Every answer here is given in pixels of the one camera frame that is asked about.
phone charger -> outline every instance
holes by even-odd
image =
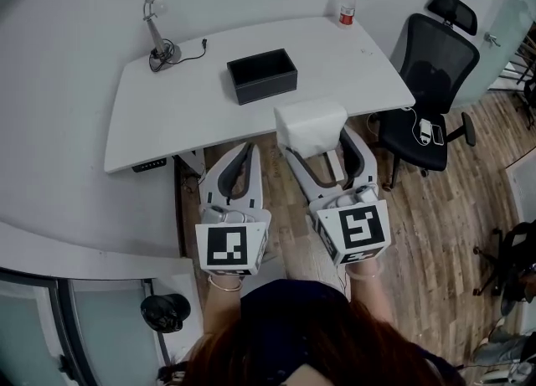
[[[428,145],[432,139],[432,125],[424,118],[420,119],[420,140]]]

lamp base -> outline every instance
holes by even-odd
[[[171,45],[166,44],[166,52],[170,50]],[[152,54],[149,56],[149,64],[151,65],[151,69],[158,69],[158,72],[161,70],[168,69],[173,66],[173,64],[176,64],[182,56],[181,49],[178,47],[178,45],[173,44],[174,51],[173,55],[169,56],[164,63],[162,63],[162,60],[160,60],[159,57],[154,57]]]

white cable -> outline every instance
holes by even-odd
[[[370,120],[370,117],[372,116],[373,114],[370,114],[369,116],[367,116],[367,128],[368,128],[368,131],[370,131],[373,135],[375,135],[376,137],[378,137],[378,133],[374,133],[372,130],[370,130],[370,127],[369,127],[369,120]]]
[[[419,138],[415,135],[415,126],[417,125],[417,112],[415,112],[415,109],[413,108],[402,108],[404,111],[413,111],[413,113],[415,114],[415,122],[413,123],[413,127],[411,127],[411,134],[413,135],[413,138],[417,141],[417,143],[419,145],[421,145],[422,147],[428,147],[428,145],[430,145],[430,142],[428,143],[423,143],[422,141],[419,140]]]

water bottle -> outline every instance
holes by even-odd
[[[353,24],[353,16],[355,15],[355,0],[343,0],[341,5],[341,14],[338,22],[342,28],[350,28]]]

wrist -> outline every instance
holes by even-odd
[[[212,282],[222,288],[234,289],[240,286],[240,276],[238,275],[212,275]]]
[[[356,275],[377,275],[380,271],[379,262],[375,258],[349,264],[348,269]]]

